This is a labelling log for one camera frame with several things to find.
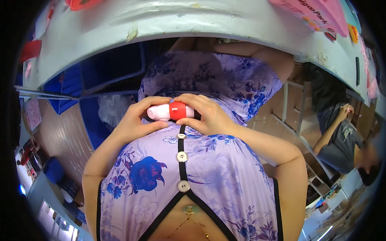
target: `gold chain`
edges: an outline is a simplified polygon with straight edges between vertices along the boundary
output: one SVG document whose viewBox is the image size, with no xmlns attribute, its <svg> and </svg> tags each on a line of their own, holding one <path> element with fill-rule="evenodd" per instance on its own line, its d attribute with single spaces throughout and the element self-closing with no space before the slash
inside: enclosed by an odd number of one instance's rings
<svg viewBox="0 0 386 241">
<path fill-rule="evenodd" d="M 192 223 L 194 223 L 194 225 L 203 233 L 203 235 L 204 235 L 204 237 L 208 240 L 208 241 L 210 241 L 210 239 L 209 239 L 209 234 L 208 233 L 206 233 L 205 231 L 204 231 L 204 227 L 206 227 L 205 225 L 203 225 L 203 224 L 197 224 L 195 221 L 193 221 L 192 219 L 191 219 L 191 215 L 193 215 L 193 214 L 195 214 L 195 212 L 193 212 L 193 207 L 192 207 L 192 205 L 188 205 L 188 210 L 186 211 L 186 215 L 187 215 L 187 217 L 186 217 L 186 219 L 176 228 L 176 230 L 174 230 L 174 232 L 171 234 L 171 235 L 169 235 L 169 237 L 168 237 L 168 239 L 170 238 L 170 237 L 172 237 L 176 232 L 177 232 L 177 230 L 184 224 L 184 223 L 186 223 L 187 221 L 191 221 Z"/>
</svg>

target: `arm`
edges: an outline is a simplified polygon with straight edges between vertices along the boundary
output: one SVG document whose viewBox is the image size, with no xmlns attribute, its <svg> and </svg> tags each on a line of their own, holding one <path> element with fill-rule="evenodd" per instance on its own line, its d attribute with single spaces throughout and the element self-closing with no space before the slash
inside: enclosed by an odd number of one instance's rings
<svg viewBox="0 0 386 241">
<path fill-rule="evenodd" d="M 97 200 L 100 181 L 110 172 L 122 146 L 168 126 L 167 123 L 162 121 L 144 125 L 142 124 L 141 114 L 153 104 L 165 104 L 169 101 L 170 98 L 168 97 L 152 96 L 130 105 L 118 126 L 95 150 L 86 163 L 82 176 L 85 217 L 94 240 L 97 240 L 96 214 L 97 205 L 99 205 Z"/>
<path fill-rule="evenodd" d="M 279 185 L 284 240 L 298 240 L 304 223 L 308 186 L 306 164 L 300 150 L 280 138 L 235 124 L 218 104 L 205 96 L 183 94 L 175 100 L 189 104 L 201 114 L 201 121 L 184 118 L 178 120 L 177 125 L 188 125 L 204 135 L 236 136 L 258 156 L 277 166 L 275 178 Z"/>
<path fill-rule="evenodd" d="M 322 137 L 318 140 L 318 142 L 315 144 L 314 148 L 312 148 L 312 153 L 317 156 L 320 152 L 320 150 L 324 147 L 324 145 L 328 145 L 332 135 L 334 134 L 336 128 L 339 126 L 339 124 L 347 118 L 347 115 L 350 112 L 354 112 L 354 109 L 351 105 L 345 104 L 340 108 L 339 114 L 333 121 L 333 123 L 330 125 L 330 127 L 326 130 L 326 132 L 322 135 Z"/>
</svg>

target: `gray t-shirt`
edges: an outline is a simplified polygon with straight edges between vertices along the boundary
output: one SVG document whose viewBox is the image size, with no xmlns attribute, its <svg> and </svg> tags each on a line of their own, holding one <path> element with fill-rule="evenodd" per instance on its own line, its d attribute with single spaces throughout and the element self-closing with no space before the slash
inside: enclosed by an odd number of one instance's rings
<svg viewBox="0 0 386 241">
<path fill-rule="evenodd" d="M 318 114 L 322 134 L 325 133 L 335 120 L 343 104 L 339 103 Z M 347 174 L 354 169 L 355 144 L 359 148 L 363 146 L 358 134 L 347 119 L 345 119 L 338 125 L 328 145 L 322 147 L 317 157 L 338 172 Z"/>
</svg>

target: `white plastic bag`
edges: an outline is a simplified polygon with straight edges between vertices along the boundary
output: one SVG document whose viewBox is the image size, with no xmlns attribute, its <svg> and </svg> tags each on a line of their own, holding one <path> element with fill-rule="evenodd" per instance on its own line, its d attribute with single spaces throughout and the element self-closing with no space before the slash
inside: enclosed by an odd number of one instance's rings
<svg viewBox="0 0 386 241">
<path fill-rule="evenodd" d="M 101 121 L 107 123 L 107 128 L 112 131 L 122 120 L 127 109 L 135 103 L 132 95 L 105 94 L 98 98 L 98 115 Z"/>
</svg>

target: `white table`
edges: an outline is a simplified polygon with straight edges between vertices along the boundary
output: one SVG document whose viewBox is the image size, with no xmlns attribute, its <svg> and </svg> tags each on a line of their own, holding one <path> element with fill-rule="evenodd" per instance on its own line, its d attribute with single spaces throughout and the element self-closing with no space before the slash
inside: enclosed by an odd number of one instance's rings
<svg viewBox="0 0 386 241">
<path fill-rule="evenodd" d="M 338 77 L 365 101 L 367 78 L 360 45 L 337 35 L 330 41 L 267 0 L 106 0 L 90 10 L 71 11 L 61 0 L 42 36 L 40 56 L 23 85 L 38 88 L 71 65 L 94 54 L 151 39 L 202 36 L 259 43 L 312 62 Z"/>
</svg>

